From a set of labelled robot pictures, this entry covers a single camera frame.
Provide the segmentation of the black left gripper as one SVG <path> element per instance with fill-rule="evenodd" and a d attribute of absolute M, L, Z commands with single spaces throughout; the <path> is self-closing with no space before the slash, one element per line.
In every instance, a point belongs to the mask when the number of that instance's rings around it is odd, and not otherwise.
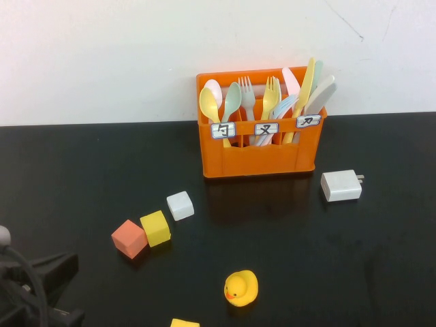
<path fill-rule="evenodd" d="M 48 326 L 48 303 L 57 303 L 78 272 L 78 255 L 59 253 L 30 261 L 1 263 L 1 325 Z M 82 327 L 85 313 L 50 309 L 50 325 Z"/>

